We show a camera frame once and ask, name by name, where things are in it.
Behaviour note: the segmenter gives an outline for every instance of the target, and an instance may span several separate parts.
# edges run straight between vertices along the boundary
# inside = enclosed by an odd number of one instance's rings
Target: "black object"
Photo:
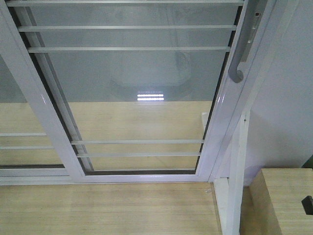
[[[313,198],[312,198],[312,196],[306,196],[301,202],[302,202],[305,213],[313,215]]]
[[[303,164],[302,168],[312,168],[313,169],[313,155]]]

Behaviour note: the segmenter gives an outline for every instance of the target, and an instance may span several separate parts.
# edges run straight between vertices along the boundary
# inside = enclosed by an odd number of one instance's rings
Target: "wooden floor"
[[[0,187],[1,235],[221,235],[209,183]]]

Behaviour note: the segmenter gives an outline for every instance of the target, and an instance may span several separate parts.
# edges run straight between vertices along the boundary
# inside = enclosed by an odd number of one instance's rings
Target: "wooden cabinet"
[[[263,235],[313,234],[301,203],[313,195],[312,169],[262,169],[250,190]]]

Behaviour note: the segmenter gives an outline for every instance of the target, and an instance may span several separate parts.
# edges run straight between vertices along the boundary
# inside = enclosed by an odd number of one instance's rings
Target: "glass pane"
[[[46,47],[223,47],[230,34],[230,29],[127,29],[44,31],[41,36]]]
[[[38,25],[205,25],[233,24],[237,7],[231,4],[64,5],[32,7],[31,11]]]
[[[142,92],[160,92],[164,101],[212,101],[225,52],[88,51],[49,56],[68,102],[137,101]]]
[[[194,170],[197,156],[92,158],[95,170]]]
[[[202,139],[201,113],[210,105],[210,101],[70,103],[84,140]]]
[[[4,136],[11,133],[43,133],[44,130],[0,57],[0,165],[59,165],[54,149],[3,149],[51,146],[47,136]]]
[[[42,70],[53,66],[83,141],[202,140],[231,28],[172,26],[233,25],[232,4],[71,5],[31,7],[33,22],[49,26],[115,26],[27,33],[33,47],[150,47],[147,51],[56,51],[36,55]],[[116,29],[134,26],[133,29]],[[150,29],[138,29],[152,26]],[[42,37],[41,45],[34,40]],[[160,50],[159,47],[188,49]],[[192,47],[207,47],[195,50]],[[45,65],[47,57],[51,61]],[[198,153],[201,144],[86,144],[95,170],[194,169],[198,156],[123,157],[122,153]]]

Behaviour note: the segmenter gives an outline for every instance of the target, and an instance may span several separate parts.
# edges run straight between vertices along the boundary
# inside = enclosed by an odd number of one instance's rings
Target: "wooden surface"
[[[1,133],[44,133],[28,103],[0,103]],[[0,146],[51,145],[47,136],[0,137]],[[54,149],[0,150],[0,165],[62,164]]]
[[[211,101],[70,103],[84,140],[202,139]],[[3,133],[44,132],[27,103],[0,103]],[[0,137],[0,145],[51,145],[48,137]],[[90,153],[198,152],[200,144],[86,145]],[[97,170],[194,168],[194,157],[92,158]],[[0,150],[0,165],[60,164],[54,150]]]
[[[221,235],[208,183],[0,187],[2,235]]]
[[[312,235],[301,200],[313,195],[312,169],[262,169],[251,184],[263,235]]]
[[[244,187],[243,191],[240,218],[240,235],[261,235],[261,228],[253,206],[249,187]]]

